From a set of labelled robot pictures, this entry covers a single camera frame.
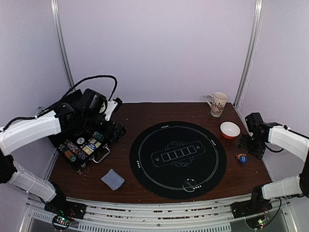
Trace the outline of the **blue small blind button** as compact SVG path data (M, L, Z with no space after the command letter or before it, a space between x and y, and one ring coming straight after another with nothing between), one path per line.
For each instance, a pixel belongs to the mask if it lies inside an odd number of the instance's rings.
M240 163L242 164L246 164L248 163L248 158L245 154L239 154L238 155L238 160L240 161Z

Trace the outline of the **orange big blind button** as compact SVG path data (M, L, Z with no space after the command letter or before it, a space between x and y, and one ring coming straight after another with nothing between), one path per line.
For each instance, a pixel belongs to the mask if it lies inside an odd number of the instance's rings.
M245 157L246 157L246 154L243 154L243 153L236 155L236 158L239 160L245 160Z

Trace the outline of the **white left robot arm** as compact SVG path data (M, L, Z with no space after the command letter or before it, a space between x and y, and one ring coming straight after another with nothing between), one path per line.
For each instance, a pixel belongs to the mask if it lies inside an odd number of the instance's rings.
M89 117L80 117L69 109L52 110L42 116L18 119L17 123L0 129L0 182L12 184L36 195L58 214L66 214L70 207L60 187L24 169L13 158L12 152L44 137L51 137L55 148L66 160L81 171L100 149L108 149L126 130L110 120L112 110Z

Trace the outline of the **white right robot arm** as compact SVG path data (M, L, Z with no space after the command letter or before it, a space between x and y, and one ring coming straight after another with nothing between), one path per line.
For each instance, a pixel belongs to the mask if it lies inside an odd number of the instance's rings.
M309 196L309 124L255 123L238 146L267 163L272 179L254 186L248 210L258 213L271 199Z

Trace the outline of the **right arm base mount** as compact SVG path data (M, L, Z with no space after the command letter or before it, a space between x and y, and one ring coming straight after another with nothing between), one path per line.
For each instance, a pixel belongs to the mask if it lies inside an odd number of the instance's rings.
M262 213L272 209L270 200L247 200L231 204L231 211L234 218L242 218Z

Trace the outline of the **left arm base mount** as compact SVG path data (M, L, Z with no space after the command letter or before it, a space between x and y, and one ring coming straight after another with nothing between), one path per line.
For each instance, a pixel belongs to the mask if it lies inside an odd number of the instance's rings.
M52 218L52 226L58 231L77 225L76 219L83 219L86 212L86 205L82 203L65 201L64 205L56 205L52 202L42 202L45 205L45 211L55 214Z

